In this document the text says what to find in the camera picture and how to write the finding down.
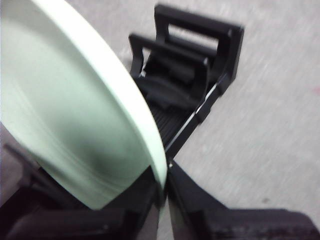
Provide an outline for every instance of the pale green plastic lid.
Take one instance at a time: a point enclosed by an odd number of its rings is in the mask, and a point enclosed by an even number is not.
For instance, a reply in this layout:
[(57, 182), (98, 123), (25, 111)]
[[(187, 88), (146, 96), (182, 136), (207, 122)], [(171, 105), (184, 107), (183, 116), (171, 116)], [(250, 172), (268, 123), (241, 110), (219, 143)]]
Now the pale green plastic lid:
[(99, 34), (62, 0), (1, 1), (1, 121), (92, 209), (167, 165), (152, 114)]

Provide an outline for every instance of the black plastic holder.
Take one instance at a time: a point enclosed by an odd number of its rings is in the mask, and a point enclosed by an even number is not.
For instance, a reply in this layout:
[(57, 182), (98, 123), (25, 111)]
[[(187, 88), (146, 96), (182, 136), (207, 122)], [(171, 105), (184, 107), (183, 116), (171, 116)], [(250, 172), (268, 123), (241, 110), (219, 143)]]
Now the black plastic holder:
[[(168, 157), (174, 157), (235, 79), (244, 28), (172, 7), (154, 8), (156, 38), (129, 36), (130, 74), (151, 109)], [(169, 27), (218, 41), (206, 47), (170, 34)], [(147, 61), (143, 49), (150, 50)]]
[[(42, 168), (9, 145), (23, 165), (20, 189), (0, 208), (0, 239), (155, 240), (168, 196), (175, 240), (320, 240), (304, 214), (284, 209), (229, 209), (200, 188), (173, 160), (236, 77), (244, 29), (164, 5), (154, 10), (156, 39), (129, 36), (130, 74), (159, 129), (167, 156), (164, 196), (151, 167), (101, 210), (74, 198)], [(218, 41), (216, 49), (169, 33), (169, 26)], [(150, 55), (144, 60), (143, 49)]]

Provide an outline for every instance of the black plastic frame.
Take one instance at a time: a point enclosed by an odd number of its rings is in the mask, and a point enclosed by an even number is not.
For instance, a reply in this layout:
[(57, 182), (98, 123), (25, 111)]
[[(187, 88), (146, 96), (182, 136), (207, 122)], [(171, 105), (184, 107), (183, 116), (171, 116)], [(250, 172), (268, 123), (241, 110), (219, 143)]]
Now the black plastic frame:
[[(191, 111), (186, 110), (186, 114), (181, 116), (184, 120), (173, 130), (170, 138), (162, 138), (167, 157), (174, 157), (197, 125), (207, 117), (218, 97), (226, 91), (235, 79), (244, 28), (161, 4), (154, 8), (154, 20), (156, 26), (155, 40), (136, 34), (129, 36), (133, 55), (130, 74), (136, 80), (138, 86), (143, 88), (144, 86), (141, 85), (145, 83), (141, 84), (138, 81), (144, 70), (143, 48), (151, 50), (151, 57), (153, 55), (165, 55), (174, 58), (177, 62), (192, 65), (195, 68), (192, 90), (196, 89), (196, 94), (194, 95), (197, 96), (197, 103)], [(170, 35), (169, 25), (218, 39), (217, 49), (208, 48)], [(175, 62), (172, 65), (173, 69), (181, 68)], [(154, 88), (154, 91), (159, 91), (158, 86), (154, 86)], [(163, 98), (168, 98), (173, 94), (169, 91), (164, 94)], [(148, 98), (146, 98), (146, 101), (152, 111), (152, 102), (149, 102)], [(168, 130), (162, 132), (161, 126), (158, 125), (158, 127), (161, 136), (168, 135)]]

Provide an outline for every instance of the concrete floor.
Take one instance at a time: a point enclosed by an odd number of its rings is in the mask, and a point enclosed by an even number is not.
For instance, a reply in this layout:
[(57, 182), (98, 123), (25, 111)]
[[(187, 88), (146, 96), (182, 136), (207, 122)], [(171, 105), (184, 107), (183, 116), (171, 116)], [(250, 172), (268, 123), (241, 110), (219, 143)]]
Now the concrete floor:
[[(130, 68), (128, 34), (153, 38), (154, 0), (68, 0)], [(236, 81), (175, 160), (230, 208), (286, 208), (320, 228), (320, 1), (172, 0), (245, 26)], [(159, 240), (172, 240), (166, 208)]]

